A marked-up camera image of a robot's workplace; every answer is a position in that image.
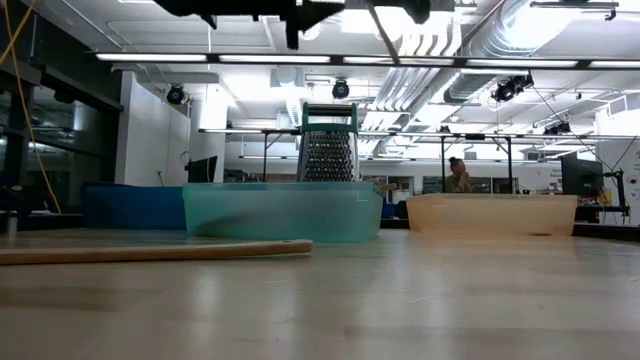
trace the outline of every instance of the black pole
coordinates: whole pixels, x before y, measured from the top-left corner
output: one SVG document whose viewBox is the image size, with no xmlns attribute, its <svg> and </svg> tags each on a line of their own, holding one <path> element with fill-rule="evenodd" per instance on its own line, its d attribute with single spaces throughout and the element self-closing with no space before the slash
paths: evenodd
<svg viewBox="0 0 640 360">
<path fill-rule="evenodd" d="M 264 134 L 264 159 L 262 159 L 262 182 L 267 182 L 267 150 L 269 150 L 267 145 L 267 137 L 269 134 Z"/>
<path fill-rule="evenodd" d="M 440 157 L 442 158 L 442 192 L 445 193 L 447 189 L 445 188 L 445 165 L 444 165 L 444 136 L 440 138 Z"/>
<path fill-rule="evenodd" d="M 513 159 L 511 158 L 511 138 L 507 137 L 507 158 L 509 163 L 509 193 L 513 194 Z"/>
</svg>

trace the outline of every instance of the ceiling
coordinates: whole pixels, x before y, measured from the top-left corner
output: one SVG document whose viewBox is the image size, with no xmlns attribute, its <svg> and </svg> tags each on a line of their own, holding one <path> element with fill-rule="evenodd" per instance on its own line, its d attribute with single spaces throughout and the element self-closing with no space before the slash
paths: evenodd
<svg viewBox="0 0 640 360">
<path fill-rule="evenodd" d="M 635 0 L 620 0 L 621 4 Z M 499 1 L 475 0 L 475 11 L 460 16 L 462 37 L 469 32 Z M 277 17 L 264 17 L 259 22 L 250 17 L 221 17 L 218 30 L 211 30 L 199 18 L 177 18 L 159 6 L 123 3 L 122 0 L 48 0 L 37 5 L 37 11 L 69 32 L 89 47 L 100 51 L 128 52 L 233 52 L 287 53 L 284 23 Z M 534 56 L 550 57 L 630 57 L 640 56 L 640 6 L 638 12 L 620 11 L 613 21 L 604 21 L 605 12 L 584 12 L 558 36 L 540 48 Z M 297 53 L 324 54 L 386 54 L 386 48 L 374 34 L 353 34 L 341 31 L 340 14 L 321 24 L 319 35 L 313 40 L 301 40 Z M 270 87 L 270 73 L 276 66 L 240 65 L 147 65 L 133 67 L 139 79 L 168 72 L 214 72 L 221 76 L 233 93 L 236 103 L 230 107 L 231 120 L 275 119 L 285 108 L 284 99 Z M 373 99 L 387 78 L 386 68 L 366 67 L 302 67 L 307 81 L 303 101 L 334 102 L 331 89 L 336 78 L 346 78 L 350 101 Z M 606 105 L 601 99 L 611 99 L 620 91 L 640 89 L 638 72 L 533 72 L 535 86 L 554 111 L 571 111 L 575 129 L 586 132 L 592 127 L 591 110 Z M 167 84 L 154 81 L 158 92 Z M 204 91 L 204 85 L 192 85 L 189 90 Z M 489 93 L 480 94 L 455 114 L 455 123 L 464 131 L 493 131 L 495 124 L 508 128 L 512 124 L 530 125 L 553 115 L 540 96 L 527 90 L 508 104 L 497 107 Z"/>
</svg>

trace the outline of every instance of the wooden stick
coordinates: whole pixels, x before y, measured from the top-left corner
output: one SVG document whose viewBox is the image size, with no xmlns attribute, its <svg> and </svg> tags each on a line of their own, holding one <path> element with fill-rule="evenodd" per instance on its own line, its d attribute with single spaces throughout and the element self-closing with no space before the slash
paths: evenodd
<svg viewBox="0 0 640 360">
<path fill-rule="evenodd" d="M 313 250 L 313 241 L 311 240 L 263 241 L 223 245 L 8 249 L 0 251 L 0 265 L 215 260 L 249 256 L 304 254 L 311 252 L 311 250 Z"/>
</svg>

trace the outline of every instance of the computer monitor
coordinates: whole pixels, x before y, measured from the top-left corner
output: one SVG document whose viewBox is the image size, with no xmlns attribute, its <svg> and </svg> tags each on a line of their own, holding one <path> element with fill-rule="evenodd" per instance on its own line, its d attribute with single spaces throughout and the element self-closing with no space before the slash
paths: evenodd
<svg viewBox="0 0 640 360">
<path fill-rule="evenodd" d="M 213 182 L 213 176 L 216 173 L 217 156 L 198 161 L 190 161 L 187 165 L 189 171 L 190 183 Z"/>
<path fill-rule="evenodd" d="M 599 161 L 580 160 L 576 153 L 560 158 L 562 191 L 568 195 L 599 196 L 604 187 L 604 173 Z"/>
</svg>

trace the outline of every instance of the security camera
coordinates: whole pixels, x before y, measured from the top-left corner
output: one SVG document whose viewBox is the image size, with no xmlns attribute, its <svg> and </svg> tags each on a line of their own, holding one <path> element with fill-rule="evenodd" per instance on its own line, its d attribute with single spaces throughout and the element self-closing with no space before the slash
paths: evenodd
<svg viewBox="0 0 640 360">
<path fill-rule="evenodd" d="M 344 79 L 336 80 L 336 84 L 333 85 L 333 98 L 342 100 L 349 96 L 349 85 L 347 85 L 347 81 Z"/>
<path fill-rule="evenodd" d="M 183 105 L 189 99 L 189 96 L 183 90 L 184 85 L 172 84 L 171 89 L 167 93 L 167 101 L 173 105 Z"/>
</svg>

